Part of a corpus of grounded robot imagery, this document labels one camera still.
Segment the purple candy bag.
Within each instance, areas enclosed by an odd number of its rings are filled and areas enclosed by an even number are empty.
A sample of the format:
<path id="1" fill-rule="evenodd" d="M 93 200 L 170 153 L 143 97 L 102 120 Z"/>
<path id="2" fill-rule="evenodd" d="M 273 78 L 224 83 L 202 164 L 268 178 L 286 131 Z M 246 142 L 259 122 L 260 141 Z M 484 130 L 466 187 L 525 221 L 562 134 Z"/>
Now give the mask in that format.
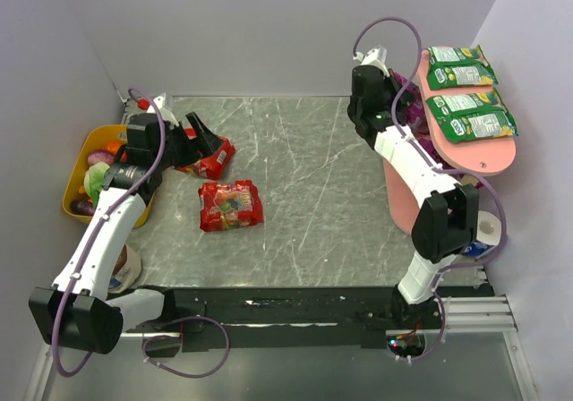
<path id="1" fill-rule="evenodd" d="M 389 70 L 389 73 L 393 89 L 390 103 L 393 103 L 400 89 L 406 84 L 407 79 L 403 75 L 395 73 L 392 69 Z M 415 83 L 410 82 L 399 97 L 396 112 L 398 121 L 401 124 L 409 126 L 414 135 L 429 135 L 429 127 L 425 117 L 421 91 Z"/>
<path id="2" fill-rule="evenodd" d="M 447 163 L 439 154 L 439 152 L 435 149 L 433 142 L 429 136 L 419 136 L 417 141 L 422 146 L 422 148 L 430 155 L 430 157 L 439 165 L 442 166 L 443 169 L 453 170 L 454 167 Z M 483 187 L 483 184 L 479 182 L 475 177 L 471 175 L 465 174 L 455 174 L 456 177 L 462 184 L 472 184 L 477 189 Z"/>

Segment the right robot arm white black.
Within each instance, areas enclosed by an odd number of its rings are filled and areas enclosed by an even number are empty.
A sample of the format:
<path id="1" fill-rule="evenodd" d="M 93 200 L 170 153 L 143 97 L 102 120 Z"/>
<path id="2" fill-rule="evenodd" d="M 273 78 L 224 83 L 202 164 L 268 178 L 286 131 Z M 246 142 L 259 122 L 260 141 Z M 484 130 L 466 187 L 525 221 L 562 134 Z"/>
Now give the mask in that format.
<path id="1" fill-rule="evenodd" d="M 398 173 L 418 208 L 411 230 L 415 253 L 396 287 L 398 304 L 417 306 L 433 294 L 435 278 L 476 238 L 478 191 L 438 170 L 409 127 L 392 118 L 398 83 L 373 65 L 351 73 L 347 108 L 358 135 Z"/>

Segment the green candy bag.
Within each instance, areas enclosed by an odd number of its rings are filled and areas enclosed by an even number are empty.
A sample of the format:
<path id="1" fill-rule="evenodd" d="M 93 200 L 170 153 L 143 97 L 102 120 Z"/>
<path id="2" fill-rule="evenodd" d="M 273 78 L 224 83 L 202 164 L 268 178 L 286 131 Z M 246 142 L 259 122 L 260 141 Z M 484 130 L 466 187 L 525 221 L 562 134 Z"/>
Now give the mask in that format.
<path id="1" fill-rule="evenodd" d="M 496 89 L 434 96 L 426 104 L 452 143 L 518 136 L 515 119 Z"/>
<path id="2" fill-rule="evenodd" d="M 475 47 L 427 48 L 429 70 L 426 81 L 431 90 L 498 84 L 492 65 L 480 45 Z"/>

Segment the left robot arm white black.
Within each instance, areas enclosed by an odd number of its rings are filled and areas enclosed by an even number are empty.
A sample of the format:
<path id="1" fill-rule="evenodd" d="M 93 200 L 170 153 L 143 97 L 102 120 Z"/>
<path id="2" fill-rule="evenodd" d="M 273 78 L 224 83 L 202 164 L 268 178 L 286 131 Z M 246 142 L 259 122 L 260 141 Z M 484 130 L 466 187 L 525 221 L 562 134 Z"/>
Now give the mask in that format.
<path id="1" fill-rule="evenodd" d="M 106 171 L 98 205 L 74 255 L 49 288 L 35 288 L 30 311 L 45 342 L 107 354 L 121 334 L 145 322 L 167 321 L 176 314 L 170 288 L 136 288 L 108 299 L 112 273 L 136 221 L 170 167 L 189 166 L 222 145 L 195 113 L 194 129 L 141 113 L 126 127 L 127 142 Z"/>

